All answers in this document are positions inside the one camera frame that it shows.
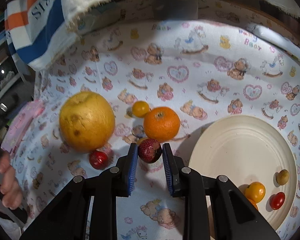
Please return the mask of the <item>person's left hand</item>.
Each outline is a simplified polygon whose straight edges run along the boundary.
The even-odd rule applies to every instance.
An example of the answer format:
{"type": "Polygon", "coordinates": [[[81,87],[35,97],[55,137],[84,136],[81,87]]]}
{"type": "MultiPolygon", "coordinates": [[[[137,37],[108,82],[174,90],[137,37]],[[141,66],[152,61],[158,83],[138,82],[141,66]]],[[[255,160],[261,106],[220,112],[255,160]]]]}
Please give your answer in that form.
{"type": "Polygon", "coordinates": [[[0,192],[4,207],[15,210],[21,205],[23,193],[15,177],[15,169],[10,165],[10,154],[3,152],[0,159],[0,174],[3,175],[0,192]]]}

